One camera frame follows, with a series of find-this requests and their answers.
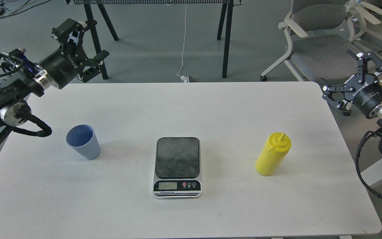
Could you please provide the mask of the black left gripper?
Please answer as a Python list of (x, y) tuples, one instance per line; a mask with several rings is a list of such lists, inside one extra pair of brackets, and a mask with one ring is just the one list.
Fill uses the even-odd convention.
[(86, 31), (97, 24), (95, 20), (76, 21), (71, 18), (52, 29), (51, 37), (59, 42), (60, 46), (44, 56), (39, 65), (47, 71), (50, 84), (62, 89), (79, 75), (83, 83), (89, 82), (99, 74), (108, 79), (104, 59), (109, 56), (107, 50), (102, 50), (94, 58), (86, 58), (83, 54), (83, 37)]

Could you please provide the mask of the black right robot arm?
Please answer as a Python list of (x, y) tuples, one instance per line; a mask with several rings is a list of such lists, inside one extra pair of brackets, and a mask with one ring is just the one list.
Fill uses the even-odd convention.
[(359, 167), (359, 158), (363, 146), (371, 137), (379, 137), (378, 151), (382, 155), (382, 83), (378, 76), (382, 74), (382, 59), (375, 53), (347, 53), (357, 60), (357, 71), (341, 87), (333, 87), (323, 78), (320, 81), (323, 85), (323, 99), (334, 109), (340, 110), (344, 115), (349, 116), (351, 110), (348, 104), (352, 104), (367, 119), (379, 118), (376, 131), (367, 131), (362, 137), (355, 156), (355, 168), (359, 179), (365, 188), (382, 199), (382, 194), (369, 186), (362, 178)]

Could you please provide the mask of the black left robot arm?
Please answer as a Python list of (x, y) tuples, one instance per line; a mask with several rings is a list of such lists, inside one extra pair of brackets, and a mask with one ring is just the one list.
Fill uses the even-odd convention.
[(38, 97), (50, 86), (62, 89), (73, 79), (88, 82), (101, 73), (103, 60), (109, 56), (102, 50), (94, 58), (83, 49), (85, 32), (94, 29), (97, 21), (65, 20), (53, 28), (51, 36), (60, 46), (38, 63), (25, 56), (24, 49), (0, 53), (0, 145), (11, 132), (47, 137), (52, 129), (32, 114), (25, 98)]

